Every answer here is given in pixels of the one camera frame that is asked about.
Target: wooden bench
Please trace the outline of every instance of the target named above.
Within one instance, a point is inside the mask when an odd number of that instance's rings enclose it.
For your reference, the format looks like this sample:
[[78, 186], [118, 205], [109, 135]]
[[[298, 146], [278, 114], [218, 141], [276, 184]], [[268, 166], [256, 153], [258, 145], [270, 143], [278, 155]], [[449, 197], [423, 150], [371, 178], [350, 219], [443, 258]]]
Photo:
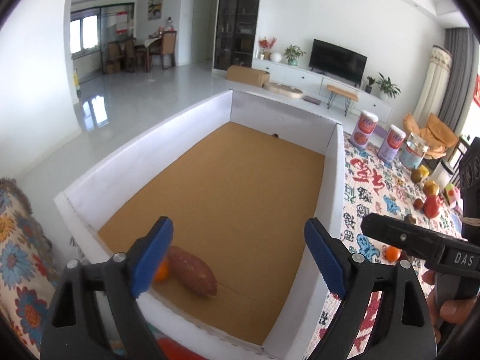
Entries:
[[347, 116], [347, 112], [349, 111], [351, 101], [358, 101], [359, 98], [356, 93], [344, 91], [343, 89], [337, 88], [333, 85], [327, 85], [327, 90], [330, 91], [330, 97], [328, 98], [327, 108], [330, 109], [335, 97], [337, 95], [345, 97], [345, 116]]

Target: television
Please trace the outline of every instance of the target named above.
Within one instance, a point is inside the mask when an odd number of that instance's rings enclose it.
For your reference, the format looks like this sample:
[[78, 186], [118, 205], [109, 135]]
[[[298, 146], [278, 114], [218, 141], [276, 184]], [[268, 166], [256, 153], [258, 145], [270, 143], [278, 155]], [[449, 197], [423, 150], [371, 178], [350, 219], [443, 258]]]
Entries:
[[314, 39], [309, 67], [330, 73], [360, 86], [367, 57], [331, 43]]

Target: blue gripper pad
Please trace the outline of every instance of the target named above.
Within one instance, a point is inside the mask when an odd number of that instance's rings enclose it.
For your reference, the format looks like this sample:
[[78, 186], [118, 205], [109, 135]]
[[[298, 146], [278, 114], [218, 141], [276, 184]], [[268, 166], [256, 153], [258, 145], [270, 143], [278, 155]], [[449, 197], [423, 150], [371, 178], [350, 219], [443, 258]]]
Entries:
[[351, 264], [350, 252], [340, 240], [332, 238], [317, 218], [304, 227], [305, 242], [330, 292], [343, 299], [347, 294]]
[[129, 250], [133, 252], [133, 265], [130, 270], [130, 293], [137, 299], [150, 288], [155, 272], [163, 261], [173, 238], [173, 222], [161, 217], [150, 232], [138, 239]]

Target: metal screw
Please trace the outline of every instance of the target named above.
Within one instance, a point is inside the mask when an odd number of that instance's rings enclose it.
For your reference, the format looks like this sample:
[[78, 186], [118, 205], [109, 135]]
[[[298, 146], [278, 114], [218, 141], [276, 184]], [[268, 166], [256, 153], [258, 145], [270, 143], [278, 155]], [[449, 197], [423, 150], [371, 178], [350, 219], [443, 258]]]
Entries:
[[405, 269], [409, 269], [412, 266], [412, 264], [410, 264], [406, 259], [400, 261], [400, 265]]
[[117, 253], [113, 255], [113, 261], [115, 261], [116, 263], [121, 263], [126, 258], [127, 256], [125, 253]]
[[78, 260], [77, 260], [77, 259], [71, 259], [71, 260], [68, 261], [68, 263], [67, 263], [67, 268], [68, 268], [68, 269], [73, 269], [73, 268], [75, 268], [77, 265], [78, 265]]
[[352, 260], [356, 263], [363, 263], [365, 261], [365, 257], [363, 257], [363, 254], [355, 253], [352, 255]]

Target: black speaker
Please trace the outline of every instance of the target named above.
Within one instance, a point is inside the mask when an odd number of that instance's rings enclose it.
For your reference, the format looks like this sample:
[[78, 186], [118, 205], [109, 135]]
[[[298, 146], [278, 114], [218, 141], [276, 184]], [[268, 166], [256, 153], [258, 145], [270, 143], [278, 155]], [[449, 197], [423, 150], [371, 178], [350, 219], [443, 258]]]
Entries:
[[[480, 218], [480, 138], [475, 138], [458, 166], [463, 216]], [[480, 227], [462, 224], [462, 237], [480, 246]]]

